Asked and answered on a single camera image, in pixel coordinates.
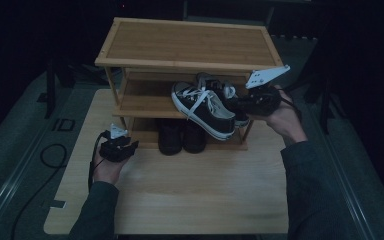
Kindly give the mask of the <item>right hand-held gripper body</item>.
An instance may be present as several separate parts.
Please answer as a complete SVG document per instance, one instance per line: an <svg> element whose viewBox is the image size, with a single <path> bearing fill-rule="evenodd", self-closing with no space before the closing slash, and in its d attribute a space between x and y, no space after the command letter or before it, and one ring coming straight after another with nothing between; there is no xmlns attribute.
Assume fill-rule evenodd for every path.
<svg viewBox="0 0 384 240"><path fill-rule="evenodd" d="M253 115L271 115L278 109L283 98L270 82L289 70L290 66L284 65L253 71L245 84L248 94L239 98L238 106Z"/></svg>

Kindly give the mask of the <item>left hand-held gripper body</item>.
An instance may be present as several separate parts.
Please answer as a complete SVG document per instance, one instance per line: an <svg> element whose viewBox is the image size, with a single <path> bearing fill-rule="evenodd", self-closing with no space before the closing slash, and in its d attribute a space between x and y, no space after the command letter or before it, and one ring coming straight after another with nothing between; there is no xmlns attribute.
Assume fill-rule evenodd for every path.
<svg viewBox="0 0 384 240"><path fill-rule="evenodd" d="M112 123L110 130L103 132L106 139L100 146L99 154L111 161L121 162L130 158L134 154L130 152L131 138L128 137L128 131Z"/></svg>

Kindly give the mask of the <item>black and white sneaker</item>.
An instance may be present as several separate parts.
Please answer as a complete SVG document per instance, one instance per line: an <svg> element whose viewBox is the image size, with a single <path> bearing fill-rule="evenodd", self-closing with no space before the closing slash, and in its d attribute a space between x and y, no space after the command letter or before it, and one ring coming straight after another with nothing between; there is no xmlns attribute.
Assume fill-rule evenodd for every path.
<svg viewBox="0 0 384 240"><path fill-rule="evenodd" d="M230 100L237 97L236 89L230 82L220 81L215 76L205 72L200 72L196 75L196 82L198 88L213 91L222 101L223 105L235 114L235 126L237 128L242 128L248 125L250 119L246 113L229 104Z"/></svg>
<svg viewBox="0 0 384 240"><path fill-rule="evenodd" d="M180 113L213 138L225 141L234 134L235 114L223 105L214 91L177 82L172 86L171 98Z"/></svg>

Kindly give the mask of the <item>wooden shoe rack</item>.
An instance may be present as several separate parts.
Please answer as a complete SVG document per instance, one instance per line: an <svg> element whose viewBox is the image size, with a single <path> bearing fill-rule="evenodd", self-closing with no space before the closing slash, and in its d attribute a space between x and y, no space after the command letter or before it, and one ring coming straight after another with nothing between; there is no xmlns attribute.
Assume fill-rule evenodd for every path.
<svg viewBox="0 0 384 240"><path fill-rule="evenodd" d="M110 84L111 69L122 70L120 86L111 88L113 114L142 148L156 149L155 120L183 117L171 99L174 83L193 83L206 72L244 94L253 71L283 62L263 26L115 18L95 64Z"/></svg>

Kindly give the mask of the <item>person's left hand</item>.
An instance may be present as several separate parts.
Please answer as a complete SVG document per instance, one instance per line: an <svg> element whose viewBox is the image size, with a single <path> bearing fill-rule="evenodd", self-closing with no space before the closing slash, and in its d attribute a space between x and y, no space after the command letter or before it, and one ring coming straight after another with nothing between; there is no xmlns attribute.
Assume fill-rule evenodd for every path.
<svg viewBox="0 0 384 240"><path fill-rule="evenodd" d="M115 185L119 181L122 168L127 162L128 159L121 162L111 162L96 153L93 160L93 182L106 182Z"/></svg>

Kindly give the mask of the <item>person's right hand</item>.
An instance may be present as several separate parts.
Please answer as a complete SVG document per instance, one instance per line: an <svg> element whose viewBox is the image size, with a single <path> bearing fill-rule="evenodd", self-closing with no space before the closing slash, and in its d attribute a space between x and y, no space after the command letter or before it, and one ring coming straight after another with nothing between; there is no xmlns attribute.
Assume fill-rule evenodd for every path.
<svg viewBox="0 0 384 240"><path fill-rule="evenodd" d="M307 135L302 127L296 111L290 105L292 99L276 85L281 97L287 102L282 101L276 111L269 116L251 115L252 119L263 120L276 133L287 139L290 143L295 144L307 141Z"/></svg>

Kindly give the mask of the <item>dark metal stand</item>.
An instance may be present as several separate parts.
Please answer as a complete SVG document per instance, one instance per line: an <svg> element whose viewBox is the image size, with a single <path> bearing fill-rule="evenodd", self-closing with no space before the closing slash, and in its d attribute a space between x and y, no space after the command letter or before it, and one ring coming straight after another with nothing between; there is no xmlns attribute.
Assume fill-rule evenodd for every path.
<svg viewBox="0 0 384 240"><path fill-rule="evenodd" d="M307 104L316 104L320 101L320 113L318 122L324 134L329 134L328 119L333 118L330 106L333 106L341 117L345 114L332 97L333 78L331 74L316 71L310 67L304 67L298 79L288 89L294 91L306 86L303 99Z"/></svg>
<svg viewBox="0 0 384 240"><path fill-rule="evenodd" d="M46 69L46 105L45 118L49 119L56 106L56 78L63 87L73 87L75 84L69 60L63 57L53 57L47 62Z"/></svg>

